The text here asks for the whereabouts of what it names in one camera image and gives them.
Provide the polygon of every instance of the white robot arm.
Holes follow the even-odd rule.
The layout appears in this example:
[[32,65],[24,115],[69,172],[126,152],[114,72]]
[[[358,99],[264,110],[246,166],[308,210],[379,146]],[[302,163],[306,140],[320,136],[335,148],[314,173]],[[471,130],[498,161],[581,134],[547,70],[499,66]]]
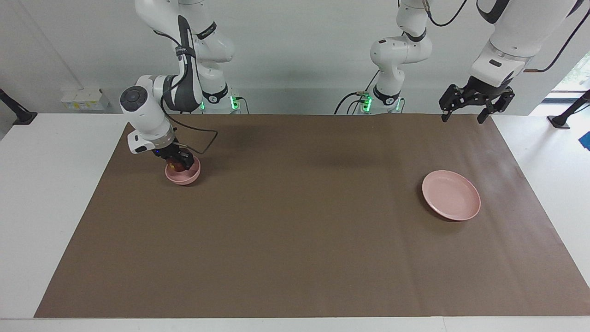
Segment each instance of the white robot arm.
[[369,90],[372,106],[362,109],[365,113],[391,111],[405,79],[399,65],[417,63],[430,57],[432,41],[426,35],[427,21],[422,0],[401,0],[397,24],[404,33],[399,37],[381,39],[371,47],[371,60],[379,67],[379,76],[377,84]]
[[495,31],[472,65],[467,85],[451,85],[440,99],[442,120],[448,121],[453,111],[468,105],[485,105],[480,123],[495,112],[504,112],[514,98],[510,82],[584,1],[477,0],[481,16],[494,24]]
[[204,0],[135,0],[135,8],[155,33],[172,41],[180,74],[142,76],[123,92],[121,109],[136,129],[127,137],[129,148],[134,154],[153,151],[175,170],[188,170],[194,156],[180,149],[164,110],[230,113],[235,108],[231,89],[217,64],[231,61],[235,48],[217,31]]

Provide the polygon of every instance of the white table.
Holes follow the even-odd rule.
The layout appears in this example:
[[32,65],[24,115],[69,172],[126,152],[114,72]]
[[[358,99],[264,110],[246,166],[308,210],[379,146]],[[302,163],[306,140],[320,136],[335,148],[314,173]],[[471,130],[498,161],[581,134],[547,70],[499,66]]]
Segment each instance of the white table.
[[[544,118],[494,118],[586,282],[590,151]],[[122,115],[39,115],[0,141],[0,331],[590,331],[590,317],[34,320],[118,142]]]

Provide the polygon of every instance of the cable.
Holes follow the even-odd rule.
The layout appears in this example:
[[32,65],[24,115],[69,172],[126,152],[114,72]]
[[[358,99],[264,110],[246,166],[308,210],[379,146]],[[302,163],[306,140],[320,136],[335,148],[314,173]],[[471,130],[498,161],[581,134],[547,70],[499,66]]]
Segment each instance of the cable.
[[246,112],[248,112],[248,114],[250,114],[250,108],[248,107],[248,101],[246,100],[246,98],[244,97],[236,97],[236,100],[243,100],[244,103],[246,104]]
[[[373,78],[371,79],[371,81],[369,82],[369,85],[367,85],[367,87],[365,89],[365,92],[368,92],[369,91],[369,88],[371,87],[371,84],[373,84],[373,82],[375,81],[375,79],[377,78],[377,75],[379,75],[379,70],[377,70],[377,72],[375,73],[375,75],[373,76]],[[352,115],[354,115],[356,113],[356,110],[358,109],[358,107],[359,107],[360,102],[362,101],[362,99],[363,99],[362,97],[359,98],[359,100],[358,100],[359,103],[356,104],[355,110],[352,111]]]
[[402,111],[399,114],[404,114],[404,109],[405,109],[405,99],[402,98],[399,102],[404,101],[404,105],[402,106]]
[[[154,32],[155,32],[157,35],[161,35],[161,36],[164,36],[164,37],[166,37],[166,38],[169,38],[169,39],[170,39],[170,40],[172,40],[174,43],[176,43],[178,46],[181,46],[181,45],[178,43],[178,41],[176,41],[174,38],[170,37],[169,35],[167,35],[167,34],[165,34],[165,33],[163,33],[163,32],[155,31],[155,30],[154,30]],[[216,130],[212,130],[212,129],[202,129],[202,128],[196,128],[196,127],[192,127],[192,126],[186,125],[186,124],[184,124],[184,123],[182,123],[182,122],[180,122],[180,121],[178,121],[178,120],[174,119],[173,117],[171,117],[171,115],[170,115],[170,114],[168,114],[168,113],[166,112],[166,110],[164,109],[164,96],[166,96],[168,93],[170,93],[170,92],[171,92],[172,90],[174,90],[176,87],[178,87],[178,86],[179,86],[179,85],[182,83],[182,81],[184,81],[184,80],[185,80],[185,78],[186,78],[186,75],[187,75],[187,74],[188,74],[188,63],[185,63],[185,65],[184,65],[184,73],[183,73],[183,75],[182,75],[181,79],[180,79],[180,80],[178,80],[178,82],[176,82],[174,85],[172,85],[171,87],[169,87],[168,89],[166,89],[165,91],[163,91],[163,92],[162,92],[162,97],[160,98],[160,108],[162,109],[162,112],[164,112],[164,115],[165,115],[165,116],[166,116],[166,117],[167,117],[167,118],[168,118],[170,121],[172,121],[172,122],[176,123],[177,125],[183,126],[183,127],[185,127],[185,128],[188,128],[188,129],[192,129],[192,130],[194,130],[194,131],[200,131],[200,132],[213,132],[213,133],[215,133],[215,136],[213,136],[213,138],[211,139],[211,141],[209,142],[209,144],[207,145],[207,147],[205,148],[205,150],[203,150],[203,152],[200,152],[200,151],[198,151],[198,150],[196,150],[196,149],[194,149],[194,148],[191,148],[191,147],[189,147],[188,145],[184,145],[184,144],[183,144],[183,145],[180,145],[180,144],[177,144],[177,145],[179,145],[179,146],[183,146],[183,147],[185,147],[185,148],[187,148],[187,149],[190,149],[190,150],[192,150],[192,151],[196,152],[197,154],[204,154],[204,153],[206,153],[206,152],[207,152],[207,150],[209,150],[209,148],[211,147],[211,145],[213,144],[213,142],[215,142],[215,140],[217,139],[217,136],[219,135],[219,132],[218,132],[218,131],[216,131]]]
[[424,4],[424,9],[426,10],[426,14],[428,14],[428,18],[430,19],[430,21],[432,22],[432,24],[436,25],[437,27],[446,27],[447,25],[453,23],[453,21],[455,21],[455,19],[457,18],[457,16],[459,16],[459,13],[463,10],[463,7],[465,7],[465,4],[467,3],[467,0],[463,0],[463,3],[459,7],[459,10],[455,13],[455,15],[453,16],[453,18],[449,22],[446,22],[446,23],[443,23],[443,24],[436,23],[434,21],[434,19],[432,18],[432,13],[430,12],[430,4],[428,3],[428,0],[422,0],[422,3]]
[[590,104],[588,104],[588,105],[584,106],[584,108],[580,108],[579,110],[577,110],[577,111],[576,111],[576,112],[574,112],[573,114],[577,114],[577,113],[579,113],[579,112],[581,112],[581,111],[583,111],[583,110],[587,109],[587,108],[588,108],[588,106],[590,106]]
[[357,104],[357,106],[358,106],[359,103],[360,103],[360,101],[358,101],[358,100],[355,100],[352,103],[350,103],[350,105],[348,105],[348,109],[346,110],[346,115],[350,114],[350,108],[352,107],[352,105]]
[[180,47],[180,46],[181,46],[181,44],[180,44],[180,43],[179,43],[179,42],[178,42],[176,39],[172,38],[170,35],[167,35],[167,34],[165,34],[164,32],[161,32],[161,31],[158,31],[158,30],[153,30],[153,32],[155,32],[155,34],[156,34],[156,35],[161,35],[161,36],[163,36],[163,37],[166,37],[166,38],[168,38],[168,39],[172,40],[174,43],[176,43],[176,45],[177,45],[178,47]]
[[569,35],[568,40],[565,41],[565,44],[563,45],[561,50],[559,50],[559,52],[557,53],[557,56],[555,56],[555,58],[553,59],[553,61],[551,61],[551,63],[547,66],[547,68],[545,68],[545,69],[529,68],[529,69],[525,69],[524,72],[525,73],[544,73],[544,72],[548,71],[549,69],[551,69],[551,67],[553,67],[553,65],[557,62],[557,60],[559,60],[559,57],[561,57],[561,54],[563,53],[563,51],[565,51],[565,48],[568,46],[569,42],[572,41],[574,36],[576,36],[576,33],[578,32],[578,30],[580,30],[580,28],[582,27],[582,25],[584,24],[584,22],[586,21],[588,16],[590,16],[590,8],[588,8],[588,12],[586,13],[586,15],[584,15],[584,17],[582,18],[582,21],[580,21],[578,26],[573,30],[572,34]]
[[348,95],[346,95],[344,98],[342,98],[342,100],[340,101],[340,103],[336,107],[336,110],[334,111],[334,115],[338,114],[338,110],[340,109],[340,106],[342,106],[342,104],[344,104],[344,101],[352,96],[356,96],[356,92],[351,92]]

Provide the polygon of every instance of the pink plate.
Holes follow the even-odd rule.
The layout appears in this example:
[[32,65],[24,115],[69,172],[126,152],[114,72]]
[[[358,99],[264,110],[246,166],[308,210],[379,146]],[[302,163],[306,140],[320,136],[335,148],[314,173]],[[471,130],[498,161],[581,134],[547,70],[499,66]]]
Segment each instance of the pink plate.
[[481,208],[481,198],[475,186],[455,172],[428,174],[422,183],[422,193],[434,211],[451,220],[469,220]]
[[195,157],[195,163],[188,171],[174,172],[169,165],[166,165],[166,177],[177,185],[189,185],[196,181],[201,175],[201,162]]

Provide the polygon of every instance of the wall socket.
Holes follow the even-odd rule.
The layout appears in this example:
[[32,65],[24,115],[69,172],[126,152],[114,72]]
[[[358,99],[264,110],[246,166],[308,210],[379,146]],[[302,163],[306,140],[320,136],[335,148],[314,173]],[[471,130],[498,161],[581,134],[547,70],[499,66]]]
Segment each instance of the wall socket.
[[69,110],[106,110],[110,102],[101,89],[66,91],[61,103]]

